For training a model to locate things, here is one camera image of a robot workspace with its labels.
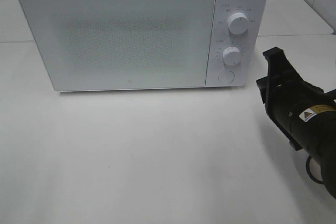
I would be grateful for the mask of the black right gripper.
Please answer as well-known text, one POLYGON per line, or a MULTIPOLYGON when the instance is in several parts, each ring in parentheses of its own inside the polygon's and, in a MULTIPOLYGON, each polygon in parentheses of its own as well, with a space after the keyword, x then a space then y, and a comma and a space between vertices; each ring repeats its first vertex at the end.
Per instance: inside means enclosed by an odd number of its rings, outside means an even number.
POLYGON ((296 151, 306 149, 307 144, 295 136, 291 124, 307 105, 322 101, 325 93, 302 80, 281 48, 273 47, 262 54, 268 63, 267 76, 256 83, 266 113, 296 151), (276 82, 276 85, 270 86, 270 82, 276 82))

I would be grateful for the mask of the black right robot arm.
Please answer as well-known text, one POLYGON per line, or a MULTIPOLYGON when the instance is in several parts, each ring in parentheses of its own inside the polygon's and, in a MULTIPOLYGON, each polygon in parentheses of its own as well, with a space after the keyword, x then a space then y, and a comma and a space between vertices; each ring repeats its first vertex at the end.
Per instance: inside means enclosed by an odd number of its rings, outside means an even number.
POLYGON ((267 75, 256 83, 266 113, 296 151, 308 153, 309 177, 334 197, 335 90, 324 92, 304 81, 278 47, 263 55, 267 75))

